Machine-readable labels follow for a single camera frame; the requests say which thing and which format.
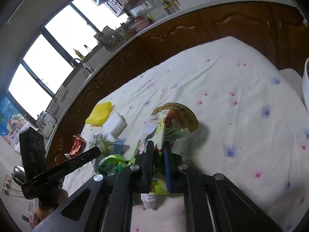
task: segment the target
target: white tablecloth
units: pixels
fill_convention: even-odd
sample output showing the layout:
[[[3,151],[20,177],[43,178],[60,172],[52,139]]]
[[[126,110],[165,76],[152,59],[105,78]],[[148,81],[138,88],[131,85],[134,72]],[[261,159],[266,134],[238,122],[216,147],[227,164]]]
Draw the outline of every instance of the white tablecloth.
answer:
[[[119,139],[130,158],[144,123],[167,102],[188,106],[199,128],[173,151],[213,175],[225,174],[283,231],[309,207],[309,115],[297,93],[258,51],[227,37],[183,51],[102,99],[128,124]],[[100,128],[86,125],[90,141]],[[69,194],[94,171],[90,163],[66,176]],[[156,210],[133,207],[131,231],[185,231],[181,195],[161,196]]]

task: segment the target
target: yellow sponge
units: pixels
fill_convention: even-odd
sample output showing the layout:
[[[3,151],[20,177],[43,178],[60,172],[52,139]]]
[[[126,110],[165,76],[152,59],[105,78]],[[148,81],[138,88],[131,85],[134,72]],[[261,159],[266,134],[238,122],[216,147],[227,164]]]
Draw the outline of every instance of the yellow sponge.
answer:
[[[92,126],[102,126],[109,118],[113,108],[112,102],[110,101],[97,104],[85,123]]]

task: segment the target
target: electrical outlet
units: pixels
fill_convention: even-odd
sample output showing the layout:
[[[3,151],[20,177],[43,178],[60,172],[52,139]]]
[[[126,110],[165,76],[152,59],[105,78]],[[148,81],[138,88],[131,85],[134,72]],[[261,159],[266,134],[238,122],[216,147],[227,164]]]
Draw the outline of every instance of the electrical outlet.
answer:
[[[141,5],[141,8],[142,8],[142,10],[148,8],[148,4],[144,2],[144,3]]]
[[[2,193],[4,193],[6,196],[9,196],[11,183],[12,183],[12,176],[7,174],[4,178],[2,186]]]

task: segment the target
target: sky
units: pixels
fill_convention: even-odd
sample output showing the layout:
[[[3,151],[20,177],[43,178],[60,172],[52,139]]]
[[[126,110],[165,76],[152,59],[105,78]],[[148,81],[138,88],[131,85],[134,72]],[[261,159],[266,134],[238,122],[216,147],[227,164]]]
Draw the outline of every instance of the sky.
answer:
[[[128,18],[126,14],[117,18],[105,4],[97,6],[91,0],[74,0],[73,4],[100,31],[105,26],[112,29],[119,28],[120,23]],[[74,49],[87,55],[88,51],[84,44],[90,49],[97,45],[94,38],[96,32],[69,5],[52,18],[45,27],[73,58],[78,58]],[[40,35],[30,47],[24,56],[24,61],[53,93],[57,92],[73,70],[43,35]],[[52,100],[51,96],[34,81],[22,65],[19,65],[13,77],[9,91],[34,119],[46,110]]]

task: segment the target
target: power cord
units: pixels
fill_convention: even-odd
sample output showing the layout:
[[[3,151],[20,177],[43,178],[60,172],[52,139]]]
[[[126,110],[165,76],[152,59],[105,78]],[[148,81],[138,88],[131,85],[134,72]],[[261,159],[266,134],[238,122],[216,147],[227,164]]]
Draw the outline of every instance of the power cord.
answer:
[[[8,188],[10,188],[12,190],[15,190],[17,192],[22,192],[22,191],[19,191],[19,190],[15,189],[15,188],[10,187],[10,185],[8,183],[5,183],[5,186],[7,186]]]
[[[4,192],[10,196],[14,196],[14,197],[20,197],[20,198],[25,198],[24,196],[17,196],[17,195],[12,195],[12,194],[9,194],[9,192],[7,190],[4,190]]]

